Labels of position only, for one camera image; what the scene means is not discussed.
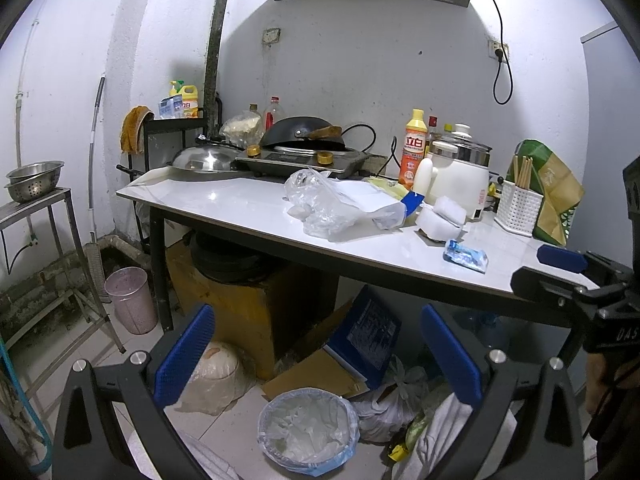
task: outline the wall switch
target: wall switch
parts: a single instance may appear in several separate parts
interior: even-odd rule
[[[280,41],[280,29],[279,28],[268,28],[262,33],[262,44],[270,45],[273,43],[278,43]]]
[[[492,59],[498,59],[498,56],[495,55],[495,51],[497,48],[502,48],[500,46],[500,40],[494,40],[494,38],[489,38],[489,57]],[[504,53],[507,55],[507,58],[511,59],[510,57],[510,52],[509,52],[509,45],[507,45],[506,43],[503,43],[504,45]]]

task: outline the stove knob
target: stove knob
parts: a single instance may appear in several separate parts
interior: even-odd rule
[[[246,147],[246,154],[249,156],[260,155],[260,144],[250,144]]]
[[[328,166],[334,163],[334,154],[332,152],[318,152],[318,164]]]

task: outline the green bag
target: green bag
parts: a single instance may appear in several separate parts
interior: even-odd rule
[[[523,140],[516,148],[516,155],[533,159],[530,189],[544,196],[533,235],[543,242],[564,247],[584,189],[566,164],[542,142]],[[507,180],[514,182],[513,163]]]

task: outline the rag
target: rag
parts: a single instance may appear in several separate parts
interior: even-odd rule
[[[149,114],[151,114],[150,118],[153,119],[154,114],[149,108],[136,106],[124,118],[122,132],[120,133],[120,148],[123,153],[138,155],[145,151],[144,143],[140,138],[140,125]]]

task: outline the blue trash bag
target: blue trash bag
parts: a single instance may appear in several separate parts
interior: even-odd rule
[[[283,468],[320,476],[347,462],[360,438],[348,400],[317,388],[281,394],[258,420],[262,452]]]

